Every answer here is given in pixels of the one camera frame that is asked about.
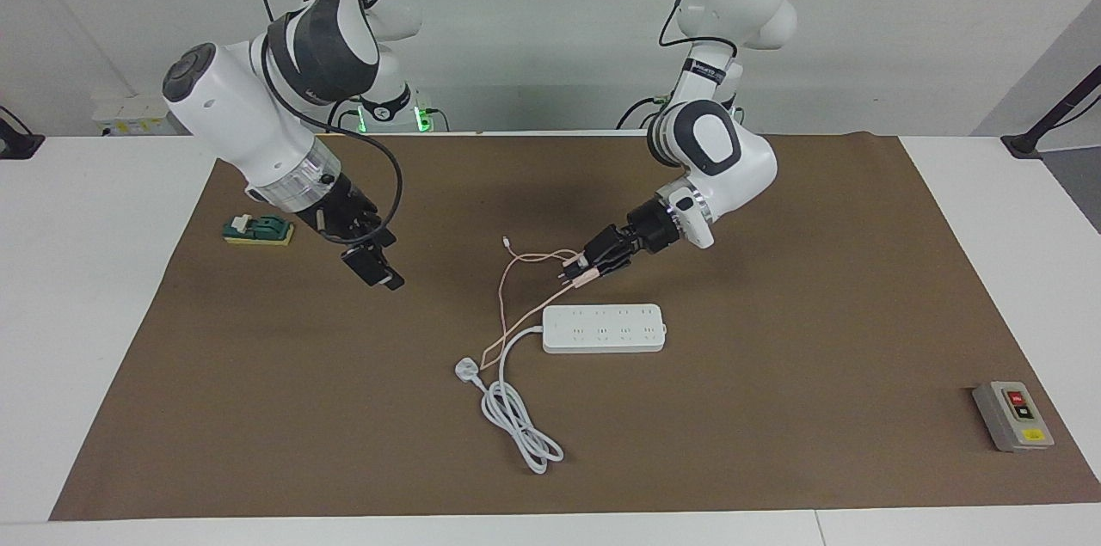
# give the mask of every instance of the black pole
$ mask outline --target black pole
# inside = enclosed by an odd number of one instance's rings
[[[46,135],[23,135],[11,128],[7,120],[0,119],[0,140],[4,148],[0,151],[0,160],[30,160],[42,146]]]
[[[1064,116],[1070,113],[1073,108],[1078,107],[1090,92],[1093,92],[1094,88],[1101,85],[1101,67],[1093,68],[1090,75],[1086,76],[1084,80],[1081,80],[1067,96],[1064,96],[1062,100],[1059,100],[1058,106],[1051,108],[1038,123],[1035,123],[1031,130],[1021,135],[1002,135],[1002,143],[1005,143],[1006,149],[1010,153],[1018,160],[1037,160],[1039,159],[1039,153],[1036,151],[1036,145],[1039,140],[1044,138],[1044,134],[1051,131],[1051,128],[1062,120]]]

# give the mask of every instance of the switch box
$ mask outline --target switch box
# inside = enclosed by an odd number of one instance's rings
[[[1024,383],[994,381],[971,392],[994,446],[1002,451],[1029,451],[1055,445]]]
[[[553,354],[656,352],[665,346],[656,305],[555,305],[543,310],[543,350]]]

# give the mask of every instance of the coiled white cable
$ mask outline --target coiled white cable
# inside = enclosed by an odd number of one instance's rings
[[[482,414],[494,426],[503,429],[520,449],[527,468],[536,474],[547,471],[550,462],[560,462],[565,454],[555,440],[543,434],[532,423],[527,414],[527,407],[520,397],[520,392],[504,380],[504,361],[509,357],[512,346],[525,336],[542,334],[543,327],[527,327],[512,337],[501,350],[501,358],[498,362],[498,378],[489,387],[478,376],[478,364],[473,359],[467,357],[455,367],[455,374],[459,380],[473,383],[482,392]]]

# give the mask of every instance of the power strip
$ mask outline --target power strip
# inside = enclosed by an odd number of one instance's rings
[[[552,354],[656,352],[665,346],[656,305],[553,305],[543,310],[543,350]]]

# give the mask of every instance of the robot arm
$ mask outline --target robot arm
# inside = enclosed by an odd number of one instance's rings
[[[776,177],[776,157],[760,135],[731,119],[715,92],[731,73],[741,76],[735,45],[774,50],[795,32],[787,0],[678,0],[678,22],[693,44],[668,105],[647,131],[651,154],[683,168],[680,177],[628,214],[623,228],[609,226],[577,259],[567,280],[589,269],[607,275],[646,250],[657,253],[684,237],[705,249],[711,226],[765,190]]]
[[[374,87],[380,50],[366,8],[379,2],[310,0],[251,43],[198,45],[170,68],[163,95],[196,138],[243,174],[250,197],[349,245],[341,259],[364,282],[397,288],[404,280],[383,255],[396,241],[385,220],[293,113]]]

